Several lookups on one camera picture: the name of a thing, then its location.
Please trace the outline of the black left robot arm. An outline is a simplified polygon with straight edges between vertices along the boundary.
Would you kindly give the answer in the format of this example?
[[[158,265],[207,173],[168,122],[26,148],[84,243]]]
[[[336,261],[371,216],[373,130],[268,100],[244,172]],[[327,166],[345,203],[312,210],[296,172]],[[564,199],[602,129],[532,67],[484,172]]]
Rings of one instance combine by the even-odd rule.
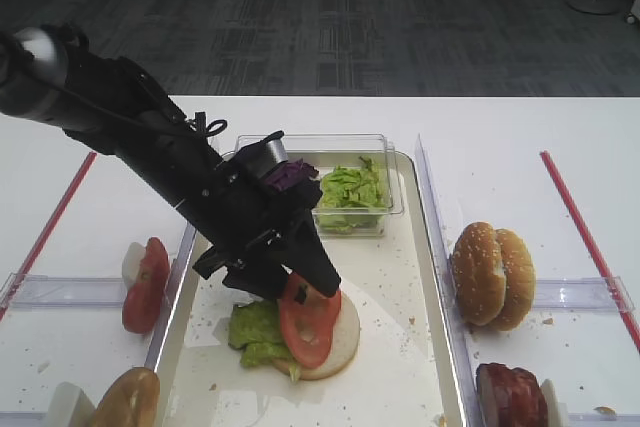
[[[121,159],[209,241],[194,265],[200,276],[225,269],[228,287],[267,299],[281,297],[290,273],[337,292],[312,216],[319,183],[304,170],[287,174],[282,132],[223,157],[210,139],[225,121],[186,116],[138,64],[92,54],[69,25],[2,35],[1,111]]]

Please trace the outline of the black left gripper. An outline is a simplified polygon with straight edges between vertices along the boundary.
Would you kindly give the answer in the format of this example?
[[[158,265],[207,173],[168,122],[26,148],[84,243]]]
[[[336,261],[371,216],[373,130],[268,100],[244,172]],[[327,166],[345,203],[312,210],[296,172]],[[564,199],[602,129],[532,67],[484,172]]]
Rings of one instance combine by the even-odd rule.
[[[175,208],[212,244],[195,268],[203,277],[225,267],[230,287],[304,305],[309,284],[333,297],[341,277],[312,216],[321,189],[298,185],[277,192],[263,183],[270,170],[260,172],[252,163],[267,142],[281,137],[275,132],[229,160],[203,140],[177,140]],[[287,269],[296,274],[286,282]]]

